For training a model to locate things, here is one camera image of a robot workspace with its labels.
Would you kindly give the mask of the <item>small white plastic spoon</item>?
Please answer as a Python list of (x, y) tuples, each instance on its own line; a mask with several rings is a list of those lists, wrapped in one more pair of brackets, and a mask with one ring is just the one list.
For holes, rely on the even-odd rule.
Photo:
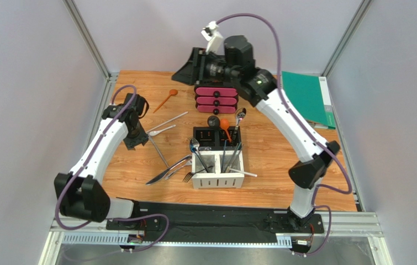
[(164, 131), (167, 131), (167, 130), (172, 129), (172, 128), (175, 128), (175, 127), (176, 127), (176, 125), (171, 125), (171, 126), (168, 126), (168, 127), (164, 128), (164, 129), (161, 129), (161, 130), (154, 130), (154, 131), (149, 132), (149, 135), (151, 137), (154, 137), (154, 136), (157, 136), (158, 134), (161, 134)]

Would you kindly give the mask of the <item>steel spoon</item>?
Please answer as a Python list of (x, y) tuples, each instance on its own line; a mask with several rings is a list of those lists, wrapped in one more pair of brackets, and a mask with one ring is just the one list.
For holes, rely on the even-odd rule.
[(245, 118), (247, 113), (246, 108), (240, 108), (236, 111), (235, 113), (235, 128), (233, 131), (233, 135), (232, 135), (232, 143), (234, 143), (236, 141), (236, 139), (239, 136), (239, 127), (240, 127), (240, 123), (241, 121)]

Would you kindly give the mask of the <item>steel fork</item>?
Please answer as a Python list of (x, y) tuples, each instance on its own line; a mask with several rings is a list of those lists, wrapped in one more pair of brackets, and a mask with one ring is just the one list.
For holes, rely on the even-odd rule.
[(202, 158), (202, 155), (199, 152), (199, 147), (200, 147), (200, 143), (198, 142), (197, 139), (195, 139), (194, 137), (189, 137), (189, 148), (190, 150), (196, 154), (196, 156), (199, 158), (201, 164), (203, 165), (205, 171), (207, 173), (209, 173), (209, 169), (207, 164), (205, 163), (204, 159)]

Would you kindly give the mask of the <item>steel table knife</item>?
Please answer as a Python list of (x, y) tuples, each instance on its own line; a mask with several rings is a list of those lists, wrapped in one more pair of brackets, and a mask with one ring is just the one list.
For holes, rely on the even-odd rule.
[(164, 177), (166, 177), (169, 174), (169, 172), (171, 172), (177, 166), (181, 165), (182, 163), (184, 163), (186, 161), (189, 161), (191, 158), (192, 158), (192, 155), (187, 155), (187, 156), (183, 157), (182, 159), (180, 159), (179, 161), (177, 161), (176, 163), (174, 163), (173, 165), (171, 165), (167, 169), (165, 169), (162, 173), (158, 174), (156, 177), (149, 180), (145, 185), (149, 186), (149, 185), (157, 183), (158, 181), (160, 181)]

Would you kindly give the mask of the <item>dark blue chopstick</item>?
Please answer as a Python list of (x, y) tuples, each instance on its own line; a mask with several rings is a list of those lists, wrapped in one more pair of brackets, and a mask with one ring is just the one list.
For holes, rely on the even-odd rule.
[(224, 140), (223, 154), (221, 157), (221, 170), (220, 170), (221, 173), (224, 173), (224, 162), (225, 162), (225, 154), (226, 154), (225, 152), (226, 152), (227, 141), (228, 141), (227, 139)]

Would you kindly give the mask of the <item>teal chopstick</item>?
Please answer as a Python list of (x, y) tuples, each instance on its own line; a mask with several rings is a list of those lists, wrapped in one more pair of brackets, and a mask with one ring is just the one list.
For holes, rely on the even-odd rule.
[(239, 142), (233, 152), (233, 154), (231, 155), (230, 161), (228, 162), (226, 169), (225, 169), (225, 173), (228, 172), (228, 168), (231, 166), (231, 164), (235, 161), (235, 157), (236, 154), (240, 151), (240, 149), (242, 148), (242, 142)]

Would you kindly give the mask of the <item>white slotted utensil caddy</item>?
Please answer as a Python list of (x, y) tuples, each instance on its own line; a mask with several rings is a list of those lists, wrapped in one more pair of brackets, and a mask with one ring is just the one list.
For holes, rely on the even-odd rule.
[[(226, 164), (229, 162), (230, 157), (233, 151), (225, 152), (225, 162), (224, 169)], [(245, 175), (236, 172), (221, 173), (221, 157), (223, 151), (202, 151), (200, 153), (205, 163), (208, 166), (209, 173), (203, 171), (196, 174), (192, 179), (192, 186), (194, 189), (208, 189), (208, 188), (241, 188), (244, 182)], [(243, 154), (239, 151), (236, 154), (235, 161), (231, 164), (229, 168), (235, 168), (241, 171), (244, 171), (244, 162)], [(193, 154), (192, 155), (192, 172), (197, 172), (204, 169), (199, 158)]]

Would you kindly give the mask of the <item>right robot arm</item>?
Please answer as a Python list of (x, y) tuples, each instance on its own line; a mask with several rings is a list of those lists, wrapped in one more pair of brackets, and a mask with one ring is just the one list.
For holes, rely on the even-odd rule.
[(188, 61), (171, 77), (189, 86), (222, 82), (264, 114), (296, 152), (299, 161), (288, 171), (295, 184), (288, 208), (292, 226), (303, 227), (314, 214), (313, 197), (340, 146), (327, 142), (287, 99), (279, 81), (255, 65), (254, 49), (243, 35), (223, 38), (216, 22), (202, 30), (207, 47), (195, 47)]

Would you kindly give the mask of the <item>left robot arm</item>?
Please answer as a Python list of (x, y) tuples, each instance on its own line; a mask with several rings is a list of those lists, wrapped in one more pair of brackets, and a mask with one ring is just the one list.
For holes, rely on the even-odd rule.
[(149, 137), (140, 123), (148, 109), (144, 97), (128, 93), (124, 103), (104, 110), (98, 132), (84, 155), (69, 173), (59, 173), (54, 180), (59, 214), (92, 222), (131, 217), (134, 202), (111, 198), (102, 182), (121, 143), (132, 150), (148, 142)]

